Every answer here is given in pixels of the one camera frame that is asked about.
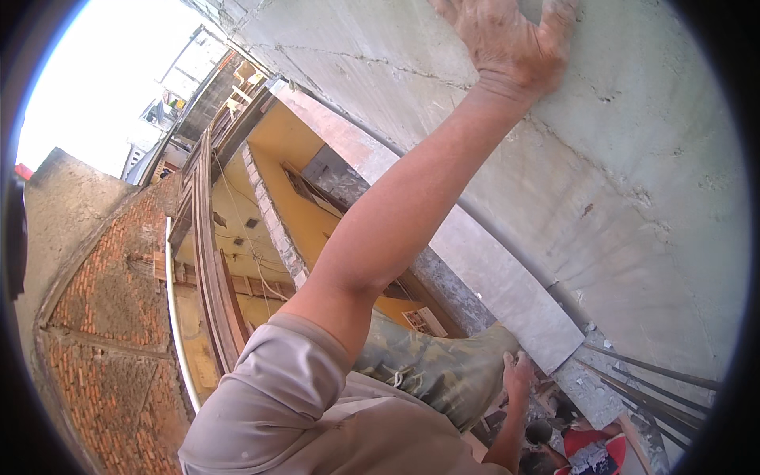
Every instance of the red object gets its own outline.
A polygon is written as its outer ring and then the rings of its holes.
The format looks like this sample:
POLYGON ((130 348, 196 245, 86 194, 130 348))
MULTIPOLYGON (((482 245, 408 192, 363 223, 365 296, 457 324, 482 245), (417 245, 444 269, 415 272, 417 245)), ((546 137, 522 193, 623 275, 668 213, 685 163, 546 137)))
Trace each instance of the red object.
POLYGON ((16 165, 16 168, 14 168, 16 173, 23 179, 29 181, 30 178, 32 178, 32 175, 34 172, 29 169, 28 166, 24 165, 23 163, 19 163, 16 165))
MULTIPOLYGON (((570 429, 565 434, 565 457, 570 458, 572 457, 575 452, 581 450, 586 445, 589 445, 590 443, 596 442, 598 440, 606 440, 607 434, 604 432, 601 432, 599 430, 587 430, 587 431, 578 431, 570 429)), ((622 462, 625 460, 625 436, 623 434, 616 435, 615 437, 612 437, 610 440, 606 443, 607 446, 607 452, 610 454, 610 457, 615 461, 615 463, 618 464, 618 470, 613 474, 617 475, 620 473, 620 467, 622 467, 622 462)), ((554 472, 554 475, 569 475, 570 474, 570 467, 563 467, 559 470, 554 472)))

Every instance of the fingers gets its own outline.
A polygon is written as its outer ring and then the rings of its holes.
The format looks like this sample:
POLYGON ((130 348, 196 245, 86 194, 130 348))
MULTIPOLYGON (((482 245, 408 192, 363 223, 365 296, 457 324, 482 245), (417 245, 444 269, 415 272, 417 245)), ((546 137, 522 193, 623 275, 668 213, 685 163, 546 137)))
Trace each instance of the fingers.
MULTIPOLYGON (((459 6, 461 0, 454 0, 459 6)), ((451 0, 428 0, 428 3, 435 9, 435 11, 446 19, 451 26, 457 23, 458 8, 451 3, 451 0)))
POLYGON ((558 52, 567 52, 575 26, 578 0, 543 0, 540 30, 547 33, 558 52))

